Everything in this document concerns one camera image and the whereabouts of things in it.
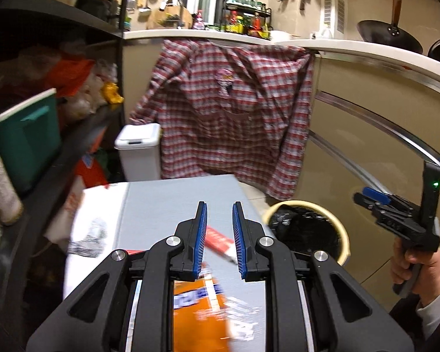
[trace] trash bag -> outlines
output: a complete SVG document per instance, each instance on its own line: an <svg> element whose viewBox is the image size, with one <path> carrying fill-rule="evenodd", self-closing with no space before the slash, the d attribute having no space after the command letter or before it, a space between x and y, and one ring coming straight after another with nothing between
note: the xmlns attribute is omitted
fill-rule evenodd
<svg viewBox="0 0 440 352"><path fill-rule="evenodd" d="M269 219L275 237L292 251L311 255L324 250L337 260L341 253L341 239L328 218L305 207L281 205Z"/></svg>

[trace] green storage box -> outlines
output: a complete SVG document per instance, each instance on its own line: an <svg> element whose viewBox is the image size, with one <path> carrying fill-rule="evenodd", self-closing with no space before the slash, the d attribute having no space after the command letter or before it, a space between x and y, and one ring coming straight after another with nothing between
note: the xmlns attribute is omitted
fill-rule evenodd
<svg viewBox="0 0 440 352"><path fill-rule="evenodd" d="M32 188L59 151L55 89L0 114L0 156L18 193Z"/></svg>

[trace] yellow bucket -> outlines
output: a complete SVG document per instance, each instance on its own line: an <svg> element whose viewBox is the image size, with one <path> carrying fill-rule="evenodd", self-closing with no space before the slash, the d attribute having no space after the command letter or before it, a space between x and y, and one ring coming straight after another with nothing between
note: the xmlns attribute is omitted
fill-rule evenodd
<svg viewBox="0 0 440 352"><path fill-rule="evenodd" d="M336 216L334 216L329 210L326 210L325 208L314 204L312 202L308 201L299 201L299 200L290 200L290 201L283 201L279 202L273 206L271 206L262 216L262 221L265 225L267 225L272 217L272 215L282 206L282 205L288 205L289 207L303 207L306 209L310 209L318 214L321 214L322 216L326 217L327 220L332 224L334 227L334 230L336 230L337 236L339 237L339 244L340 244L340 254L339 257L336 258L337 263L339 265L344 265L347 259L351 256L351 249L350 249L350 243L348 240L348 235L345 230L345 227L342 225L342 223L337 219Z"/></svg>

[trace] black drawing on white cloth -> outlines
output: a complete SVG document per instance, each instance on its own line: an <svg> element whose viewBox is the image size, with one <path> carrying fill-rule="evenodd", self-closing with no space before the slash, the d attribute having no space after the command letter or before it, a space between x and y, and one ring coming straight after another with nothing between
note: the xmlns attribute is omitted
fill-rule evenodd
<svg viewBox="0 0 440 352"><path fill-rule="evenodd" d="M81 241L70 241L68 254L96 258L106 246L107 225L101 218L95 218L88 229L88 234Z"/></svg>

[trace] trash can lid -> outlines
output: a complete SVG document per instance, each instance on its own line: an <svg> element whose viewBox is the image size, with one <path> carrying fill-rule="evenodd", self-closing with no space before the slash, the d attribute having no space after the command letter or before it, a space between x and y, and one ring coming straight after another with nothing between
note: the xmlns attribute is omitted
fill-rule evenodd
<svg viewBox="0 0 440 352"><path fill-rule="evenodd" d="M140 150L160 143L161 126L158 123L124 126L114 142L116 150Z"/></svg>

